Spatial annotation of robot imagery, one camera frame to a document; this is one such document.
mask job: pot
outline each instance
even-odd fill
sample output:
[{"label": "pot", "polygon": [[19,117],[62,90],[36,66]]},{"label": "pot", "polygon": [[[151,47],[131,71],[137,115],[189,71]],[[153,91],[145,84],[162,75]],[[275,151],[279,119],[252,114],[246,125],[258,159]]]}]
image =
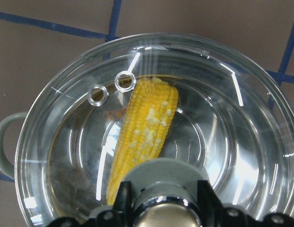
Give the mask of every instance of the pot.
[{"label": "pot", "polygon": [[84,221],[107,204],[125,109],[135,81],[144,77],[158,77],[179,93],[160,157],[206,172],[222,203],[253,218],[269,212],[294,217],[294,113],[275,81],[215,41],[144,34],[82,54],[48,83],[28,113],[0,124],[1,140],[6,125],[25,117],[15,166],[0,147],[0,168],[15,177],[28,225],[62,216]]}]

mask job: transparent lid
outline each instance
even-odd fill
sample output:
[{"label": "transparent lid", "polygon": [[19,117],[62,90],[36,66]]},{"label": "transparent lid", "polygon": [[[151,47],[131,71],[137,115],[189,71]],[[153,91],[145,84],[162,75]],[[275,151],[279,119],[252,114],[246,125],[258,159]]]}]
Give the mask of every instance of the transparent lid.
[{"label": "transparent lid", "polygon": [[84,221],[106,205],[125,110],[144,77],[179,93],[160,157],[206,171],[222,203],[256,219],[294,217],[294,113],[273,79],[214,41],[145,34],[84,53],[36,99],[16,159],[18,199],[30,225],[61,216]]}]

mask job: pot handle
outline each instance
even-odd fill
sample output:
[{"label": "pot handle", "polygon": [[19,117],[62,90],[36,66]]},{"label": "pot handle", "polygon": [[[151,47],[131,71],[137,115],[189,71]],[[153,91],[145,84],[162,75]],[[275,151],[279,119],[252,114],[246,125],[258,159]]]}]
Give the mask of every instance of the pot handle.
[{"label": "pot handle", "polygon": [[3,147],[3,139],[8,126],[19,119],[25,119],[27,111],[12,114],[0,122],[0,170],[8,177],[14,179],[14,166],[8,161]]}]

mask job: cooking pot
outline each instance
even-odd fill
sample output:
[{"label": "cooking pot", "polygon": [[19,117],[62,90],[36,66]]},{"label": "cooking pot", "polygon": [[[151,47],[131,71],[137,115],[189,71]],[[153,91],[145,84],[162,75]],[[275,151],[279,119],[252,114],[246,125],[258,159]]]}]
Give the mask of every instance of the cooking pot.
[{"label": "cooking pot", "polygon": [[[144,34],[82,54],[48,83],[28,113],[0,123],[0,169],[15,177],[28,225],[62,216],[84,221],[106,205],[123,117],[144,77],[158,77],[179,93],[160,157],[206,173],[222,203],[253,218],[269,212],[294,217],[294,113],[274,80],[215,41]],[[13,168],[1,144],[7,125],[19,118],[25,121]]]}]

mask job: corn cob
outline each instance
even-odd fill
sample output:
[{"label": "corn cob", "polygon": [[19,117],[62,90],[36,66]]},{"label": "corn cob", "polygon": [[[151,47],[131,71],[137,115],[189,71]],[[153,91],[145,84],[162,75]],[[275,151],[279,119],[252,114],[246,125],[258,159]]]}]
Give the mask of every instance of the corn cob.
[{"label": "corn cob", "polygon": [[177,103],[177,89],[159,78],[137,81],[116,144],[107,204],[114,203],[119,184],[129,170],[159,156]]}]

